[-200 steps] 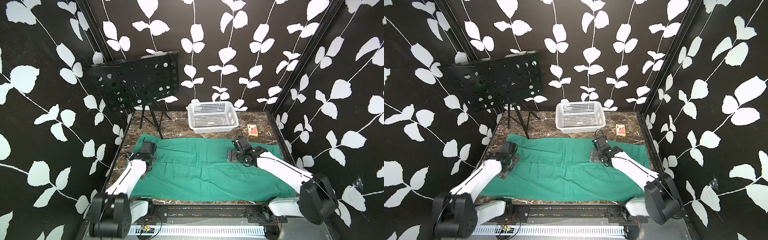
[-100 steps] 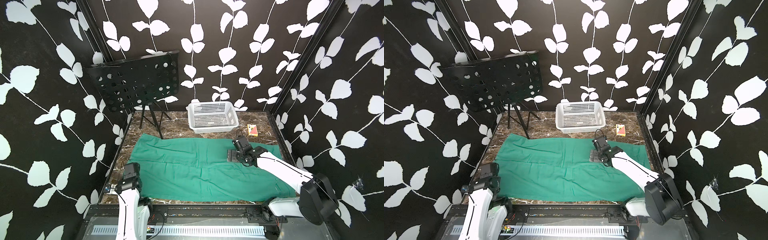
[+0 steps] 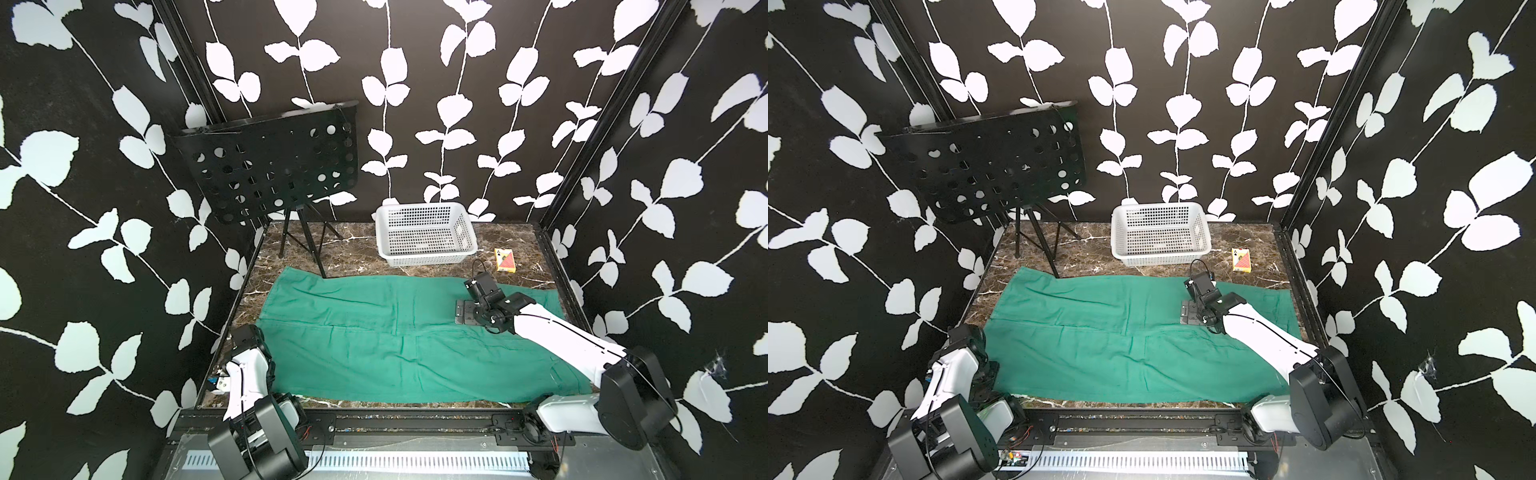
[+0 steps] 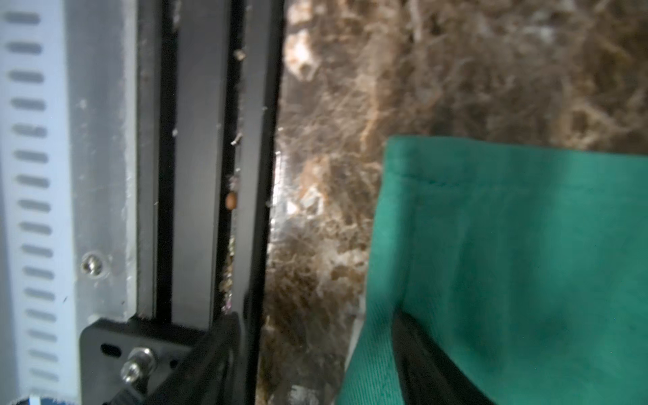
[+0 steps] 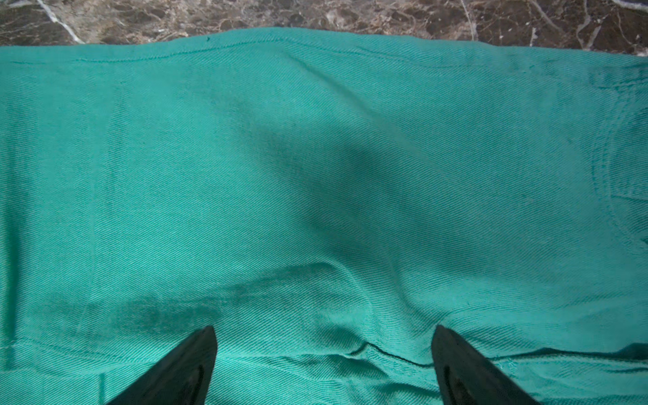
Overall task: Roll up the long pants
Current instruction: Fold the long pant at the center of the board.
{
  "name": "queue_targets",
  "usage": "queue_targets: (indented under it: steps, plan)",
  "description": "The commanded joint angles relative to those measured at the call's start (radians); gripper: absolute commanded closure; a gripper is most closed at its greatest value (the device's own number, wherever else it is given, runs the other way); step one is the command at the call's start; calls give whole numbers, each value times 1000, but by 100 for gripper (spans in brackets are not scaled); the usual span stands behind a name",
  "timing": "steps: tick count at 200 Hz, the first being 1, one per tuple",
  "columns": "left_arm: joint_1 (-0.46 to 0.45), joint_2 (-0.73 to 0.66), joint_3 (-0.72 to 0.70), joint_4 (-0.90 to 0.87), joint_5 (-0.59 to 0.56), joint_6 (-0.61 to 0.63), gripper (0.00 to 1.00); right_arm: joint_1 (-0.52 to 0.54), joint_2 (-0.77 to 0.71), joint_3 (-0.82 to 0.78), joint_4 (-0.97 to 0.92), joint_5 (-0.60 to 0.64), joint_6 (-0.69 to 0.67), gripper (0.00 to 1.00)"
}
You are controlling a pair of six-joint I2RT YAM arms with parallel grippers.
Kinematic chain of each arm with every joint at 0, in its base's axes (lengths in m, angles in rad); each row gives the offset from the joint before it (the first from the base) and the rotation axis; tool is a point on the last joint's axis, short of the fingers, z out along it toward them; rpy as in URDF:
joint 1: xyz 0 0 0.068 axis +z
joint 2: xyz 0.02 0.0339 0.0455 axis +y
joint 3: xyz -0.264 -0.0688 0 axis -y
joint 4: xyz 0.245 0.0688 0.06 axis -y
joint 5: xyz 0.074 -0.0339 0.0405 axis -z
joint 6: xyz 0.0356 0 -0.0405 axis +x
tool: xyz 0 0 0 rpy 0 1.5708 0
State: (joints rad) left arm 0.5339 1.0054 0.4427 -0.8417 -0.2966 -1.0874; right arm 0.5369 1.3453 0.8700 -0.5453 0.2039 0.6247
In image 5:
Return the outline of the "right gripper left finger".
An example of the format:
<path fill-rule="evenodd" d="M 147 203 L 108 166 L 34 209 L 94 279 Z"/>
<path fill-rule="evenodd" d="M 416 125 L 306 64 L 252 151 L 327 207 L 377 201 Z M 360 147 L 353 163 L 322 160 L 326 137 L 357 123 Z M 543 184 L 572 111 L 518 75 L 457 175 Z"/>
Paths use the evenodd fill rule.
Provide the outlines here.
<path fill-rule="evenodd" d="M 217 352 L 214 328 L 198 329 L 109 405 L 204 405 Z"/>

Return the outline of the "green long pants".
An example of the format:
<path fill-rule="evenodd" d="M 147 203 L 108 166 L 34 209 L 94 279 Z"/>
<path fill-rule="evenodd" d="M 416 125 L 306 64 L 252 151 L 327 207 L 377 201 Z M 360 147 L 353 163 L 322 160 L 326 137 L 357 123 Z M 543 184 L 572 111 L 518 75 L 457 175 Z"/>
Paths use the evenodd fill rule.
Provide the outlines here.
<path fill-rule="evenodd" d="M 319 30 L 1 50 L 1 401 L 213 326 L 211 404 L 647 401 L 647 61 Z"/>

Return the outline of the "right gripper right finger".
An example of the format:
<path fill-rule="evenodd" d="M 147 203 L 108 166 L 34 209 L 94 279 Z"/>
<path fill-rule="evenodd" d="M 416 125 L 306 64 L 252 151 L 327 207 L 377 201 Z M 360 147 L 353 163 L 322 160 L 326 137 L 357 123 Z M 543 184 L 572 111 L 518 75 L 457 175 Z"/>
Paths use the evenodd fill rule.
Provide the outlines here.
<path fill-rule="evenodd" d="M 431 353 L 445 405 L 538 405 L 462 336 L 439 325 Z"/>

